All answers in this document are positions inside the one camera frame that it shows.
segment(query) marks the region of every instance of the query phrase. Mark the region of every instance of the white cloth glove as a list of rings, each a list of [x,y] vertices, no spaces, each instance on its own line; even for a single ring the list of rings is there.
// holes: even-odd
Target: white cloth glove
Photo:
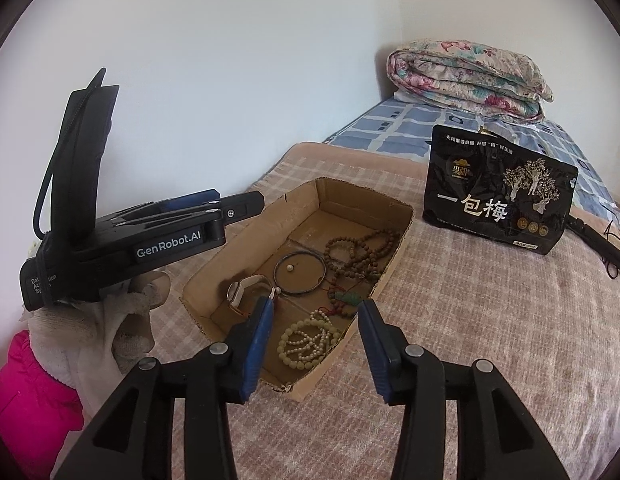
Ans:
[[[147,272],[97,303],[40,308],[28,319],[42,368],[75,388],[87,424],[135,363],[154,346],[149,312],[165,303],[170,277]]]

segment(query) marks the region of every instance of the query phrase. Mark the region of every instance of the floral quilt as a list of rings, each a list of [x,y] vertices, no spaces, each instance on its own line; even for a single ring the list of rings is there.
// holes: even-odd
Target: floral quilt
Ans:
[[[471,41],[416,40],[388,57],[402,102],[451,107],[513,124],[544,119],[552,90],[523,54]]]

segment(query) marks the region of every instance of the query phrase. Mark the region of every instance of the white wall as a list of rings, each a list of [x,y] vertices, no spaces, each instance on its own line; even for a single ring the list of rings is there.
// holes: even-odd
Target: white wall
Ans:
[[[98,212],[239,192],[381,99],[397,0],[36,0],[0,50],[0,364],[69,93],[119,84]]]
[[[399,0],[404,40],[472,40],[530,56],[546,107],[620,199],[620,38],[593,0]]]

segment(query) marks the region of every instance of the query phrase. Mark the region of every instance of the black snack package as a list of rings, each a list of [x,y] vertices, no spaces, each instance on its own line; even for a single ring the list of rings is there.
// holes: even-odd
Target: black snack package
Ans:
[[[578,170],[484,130],[434,126],[423,219],[548,254]]]

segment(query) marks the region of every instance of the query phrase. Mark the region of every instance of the bangle bracelet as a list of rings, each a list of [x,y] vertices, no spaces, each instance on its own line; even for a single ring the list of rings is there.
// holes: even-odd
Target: bangle bracelet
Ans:
[[[323,273],[321,275],[321,279],[317,282],[317,284],[312,286],[311,288],[308,288],[307,290],[286,290],[277,281],[277,271],[279,270],[279,267],[281,266],[282,263],[284,263],[287,259],[291,258],[292,256],[297,256],[298,254],[306,254],[307,256],[312,256],[315,260],[319,260],[319,262],[321,263],[322,269],[323,269]],[[280,259],[277,262],[277,265],[275,265],[274,267],[274,272],[272,273],[272,277],[274,280],[274,286],[278,287],[282,294],[286,294],[288,296],[301,296],[303,294],[307,294],[308,292],[312,292],[319,285],[321,285],[323,280],[325,279],[325,273],[326,273],[325,260],[321,256],[313,253],[312,251],[294,251],[293,253],[286,254],[282,259]]]

